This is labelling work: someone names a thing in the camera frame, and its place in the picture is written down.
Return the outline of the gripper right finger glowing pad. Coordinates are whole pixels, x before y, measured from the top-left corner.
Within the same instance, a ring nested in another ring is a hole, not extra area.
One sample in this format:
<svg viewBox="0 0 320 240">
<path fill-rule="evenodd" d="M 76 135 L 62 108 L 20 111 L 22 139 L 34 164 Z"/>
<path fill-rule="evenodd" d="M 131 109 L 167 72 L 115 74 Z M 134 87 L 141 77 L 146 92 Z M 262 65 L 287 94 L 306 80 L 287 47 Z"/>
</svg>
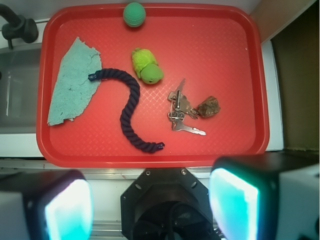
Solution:
<svg viewBox="0 0 320 240">
<path fill-rule="evenodd" d="M 213 217 L 228 240 L 317 240 L 319 177 L 307 153 L 220 157 L 208 184 Z"/>
</svg>

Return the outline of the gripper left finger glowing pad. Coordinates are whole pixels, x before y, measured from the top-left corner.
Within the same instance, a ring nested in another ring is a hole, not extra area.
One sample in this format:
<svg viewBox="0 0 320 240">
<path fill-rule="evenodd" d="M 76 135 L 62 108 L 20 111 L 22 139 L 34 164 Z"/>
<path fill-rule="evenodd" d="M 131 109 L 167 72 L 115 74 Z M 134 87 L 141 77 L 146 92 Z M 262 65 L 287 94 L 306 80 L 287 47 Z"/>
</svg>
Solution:
<svg viewBox="0 0 320 240">
<path fill-rule="evenodd" d="M 0 177 L 2 240 L 88 240 L 93 218 L 92 188 L 79 170 Z"/>
</svg>

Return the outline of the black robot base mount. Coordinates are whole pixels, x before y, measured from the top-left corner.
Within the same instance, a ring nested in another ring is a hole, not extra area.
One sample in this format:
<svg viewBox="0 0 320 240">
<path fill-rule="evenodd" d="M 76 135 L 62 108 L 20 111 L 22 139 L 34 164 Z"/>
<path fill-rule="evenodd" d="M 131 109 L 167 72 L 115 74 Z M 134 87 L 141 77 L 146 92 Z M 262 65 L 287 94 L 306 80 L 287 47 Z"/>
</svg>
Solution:
<svg viewBox="0 0 320 240">
<path fill-rule="evenodd" d="M 186 168 L 147 168 L 120 197 L 128 240 L 218 240 L 209 191 Z"/>
</svg>

